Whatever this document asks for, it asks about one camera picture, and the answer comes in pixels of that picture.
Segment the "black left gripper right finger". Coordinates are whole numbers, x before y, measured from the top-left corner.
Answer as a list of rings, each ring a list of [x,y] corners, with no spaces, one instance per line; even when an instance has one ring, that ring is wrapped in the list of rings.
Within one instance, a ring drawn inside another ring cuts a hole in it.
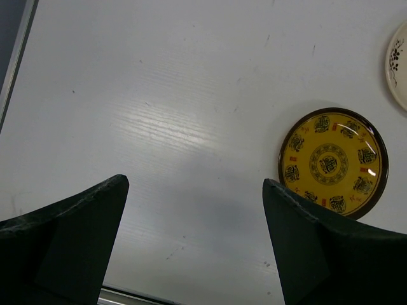
[[[263,182],[286,304],[405,304],[406,235],[346,218]]]

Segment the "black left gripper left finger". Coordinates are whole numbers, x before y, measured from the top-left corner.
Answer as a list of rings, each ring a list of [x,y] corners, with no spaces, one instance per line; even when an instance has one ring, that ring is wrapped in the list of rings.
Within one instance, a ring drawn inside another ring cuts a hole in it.
[[[96,304],[128,194],[115,175],[1,222],[1,304]]]

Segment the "cream plate black leaf print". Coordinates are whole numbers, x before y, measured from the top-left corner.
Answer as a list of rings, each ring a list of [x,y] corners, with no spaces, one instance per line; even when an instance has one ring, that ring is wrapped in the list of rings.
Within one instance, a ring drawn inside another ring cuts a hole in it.
[[[406,20],[400,22],[386,40],[383,83],[392,104],[406,114]]]

